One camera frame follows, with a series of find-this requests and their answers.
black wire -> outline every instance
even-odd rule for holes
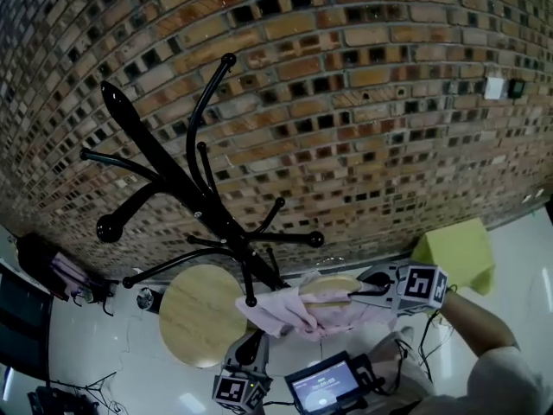
[[[457,292],[457,284],[452,284],[450,287],[448,287],[448,291],[453,291],[453,292]],[[429,331],[429,327],[430,327],[430,324],[432,323],[432,321],[438,316],[440,315],[440,310],[436,310],[429,318],[429,320],[426,322],[426,327],[424,328],[424,333],[423,333],[423,338],[420,342],[420,344],[418,345],[418,354],[421,356],[421,359],[423,360],[423,365],[424,367],[426,368],[426,374],[427,376],[429,377],[429,380],[430,382],[432,383],[432,373],[430,372],[430,366],[429,366],[429,363],[428,363],[428,358],[436,351],[438,350],[441,346],[443,346],[443,344],[445,343],[446,340],[449,339],[449,337],[451,337],[451,334],[453,334],[453,330],[451,331],[451,334],[449,336],[447,336],[439,345],[437,348],[433,349],[429,354],[425,354],[424,353],[424,340],[426,339],[426,335]]]
[[[296,405],[296,403],[285,403],[283,401],[269,401],[268,403],[264,403],[263,405]]]
[[[430,380],[431,383],[433,383],[434,381],[432,381],[432,373],[430,372],[430,366],[429,366],[429,363],[427,361],[427,356],[424,354],[423,344],[424,344],[424,340],[426,339],[426,335],[428,334],[429,327],[430,327],[430,324],[432,323],[432,320],[434,320],[438,316],[439,313],[440,313],[440,311],[436,310],[430,316],[429,320],[426,322],[426,327],[424,328],[423,338],[422,338],[420,344],[418,345],[418,354],[421,355],[421,358],[423,359],[423,364],[426,367],[426,374],[429,377],[429,380]]]
[[[122,405],[121,403],[118,403],[115,399],[113,399],[111,401],[110,405],[107,408],[107,412],[108,413],[113,412],[115,414],[120,414],[121,411],[124,411],[125,415],[129,415],[129,413],[127,412],[127,408],[124,405]]]
[[[407,349],[399,343],[400,340],[394,340],[394,342],[397,344],[397,350],[399,350],[399,361],[397,362],[397,375],[394,384],[386,391],[389,395],[396,393],[399,388],[401,382],[401,366],[404,364],[404,359],[407,358]]]

wooden stool seat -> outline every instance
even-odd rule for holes
[[[173,279],[159,311],[165,345],[193,367],[211,367],[245,334],[247,320],[234,305],[244,295],[229,272],[215,265],[187,268]]]

tripod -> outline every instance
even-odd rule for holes
[[[100,378],[98,381],[94,381],[92,384],[89,384],[88,386],[76,386],[74,384],[63,383],[61,381],[49,381],[49,383],[71,387],[75,391],[87,391],[98,401],[98,403],[94,403],[94,404],[96,404],[96,405],[101,404],[101,405],[105,406],[107,408],[108,412],[109,412],[110,411],[110,405],[108,405],[108,402],[106,401],[105,396],[103,394],[103,387],[104,387],[105,381],[108,380],[109,378],[111,378],[116,373],[117,372],[112,372],[109,375],[106,375],[104,378]],[[96,396],[92,392],[98,393],[98,395],[102,399],[98,398],[98,396]]]
[[[86,148],[80,152],[80,157],[83,160],[94,160],[125,168],[149,180],[147,185],[140,188],[115,212],[104,215],[98,220],[96,231],[99,239],[106,243],[118,241],[123,234],[124,225],[130,220],[132,215],[152,195],[157,193],[174,196],[185,208],[190,210],[197,220],[217,237],[217,240],[213,241],[189,236],[189,243],[207,246],[207,248],[185,253],[137,275],[125,277],[123,279],[123,286],[126,288],[131,288],[134,284],[146,278],[151,278],[190,259],[195,259],[202,255],[221,254],[231,257],[240,264],[244,278],[246,303],[248,306],[253,307],[257,304],[257,299],[253,294],[251,276],[269,286],[273,291],[288,287],[288,285],[278,275],[277,263],[272,256],[272,252],[269,252],[270,260],[273,264],[271,268],[253,249],[251,246],[252,241],[296,243],[311,247],[319,247],[324,243],[324,237],[320,232],[309,234],[265,232],[279,209],[284,206],[284,199],[282,197],[275,200],[273,208],[269,211],[261,226],[253,232],[246,232],[232,218],[221,202],[207,158],[207,146],[204,142],[199,142],[197,146],[195,145],[196,132],[209,99],[223,80],[225,74],[229,72],[235,63],[236,56],[234,54],[225,54],[222,57],[219,67],[209,80],[190,117],[186,152],[188,168],[190,169],[192,179],[149,133],[146,126],[140,121],[132,103],[125,95],[114,85],[106,81],[102,81],[101,83],[102,97],[104,98],[107,110],[119,126],[135,142],[156,172],[119,156],[100,154]],[[198,167],[196,148],[200,153],[207,182],[204,180]]]

pink towel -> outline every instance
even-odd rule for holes
[[[297,287],[256,295],[257,306],[251,308],[245,297],[236,300],[236,307],[251,322],[269,335],[279,337],[294,329],[311,341],[347,332],[366,322],[395,322],[396,313],[391,309],[357,303],[346,290],[326,290],[320,294],[298,295]],[[350,302],[347,306],[308,308],[305,303]]]

small screen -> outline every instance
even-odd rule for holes
[[[332,405],[337,398],[359,387],[345,361],[296,381],[292,386],[307,412],[319,411]]]

